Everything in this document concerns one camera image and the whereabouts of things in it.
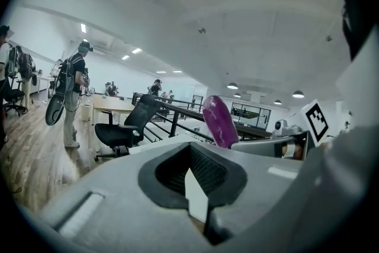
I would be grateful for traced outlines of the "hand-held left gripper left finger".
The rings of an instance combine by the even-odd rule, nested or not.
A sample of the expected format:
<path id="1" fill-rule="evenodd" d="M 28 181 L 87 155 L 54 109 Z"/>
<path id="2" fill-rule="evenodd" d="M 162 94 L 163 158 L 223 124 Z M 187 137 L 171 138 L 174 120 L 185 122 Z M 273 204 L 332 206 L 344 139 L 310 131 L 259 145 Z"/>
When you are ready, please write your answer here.
<path id="1" fill-rule="evenodd" d="M 211 246 L 182 209 L 156 205 L 140 189 L 148 161 L 177 143 L 108 161 L 73 183 L 38 216 L 56 252 L 207 252 Z"/>

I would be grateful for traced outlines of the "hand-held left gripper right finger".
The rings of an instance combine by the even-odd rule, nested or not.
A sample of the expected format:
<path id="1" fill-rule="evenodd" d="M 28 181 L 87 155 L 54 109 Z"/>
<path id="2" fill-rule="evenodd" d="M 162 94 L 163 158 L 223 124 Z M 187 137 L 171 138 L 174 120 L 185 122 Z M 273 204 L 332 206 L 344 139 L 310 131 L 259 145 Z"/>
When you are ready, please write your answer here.
<path id="1" fill-rule="evenodd" d="M 190 142 L 194 181 L 189 212 L 205 220 L 191 246 L 287 246 L 285 214 L 274 206 L 288 190 L 301 162 Z"/>

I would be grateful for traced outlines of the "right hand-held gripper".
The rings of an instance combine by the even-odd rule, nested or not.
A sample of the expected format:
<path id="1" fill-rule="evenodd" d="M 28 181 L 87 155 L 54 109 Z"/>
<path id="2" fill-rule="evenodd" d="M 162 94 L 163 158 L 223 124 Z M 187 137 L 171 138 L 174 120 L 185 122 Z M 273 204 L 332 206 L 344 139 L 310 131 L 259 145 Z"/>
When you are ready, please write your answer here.
<path id="1" fill-rule="evenodd" d="M 301 160 L 303 161 L 310 150 L 320 146 L 325 140 L 329 125 L 318 100 L 313 100 L 295 113 L 294 121 L 294 124 L 284 119 L 276 121 L 271 136 L 273 139 L 244 140 L 232 144 L 230 149 L 251 155 L 279 158 L 280 153 L 282 157 L 283 143 L 296 142 L 304 148 Z"/>

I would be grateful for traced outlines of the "person's right hand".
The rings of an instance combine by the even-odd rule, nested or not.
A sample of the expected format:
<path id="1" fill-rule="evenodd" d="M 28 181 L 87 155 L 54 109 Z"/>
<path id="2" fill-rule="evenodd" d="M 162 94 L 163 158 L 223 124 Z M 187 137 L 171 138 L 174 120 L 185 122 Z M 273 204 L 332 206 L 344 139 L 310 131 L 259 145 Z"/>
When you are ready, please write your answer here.
<path id="1" fill-rule="evenodd" d="M 304 148 L 296 142 L 286 142 L 282 144 L 282 158 L 302 160 Z"/>

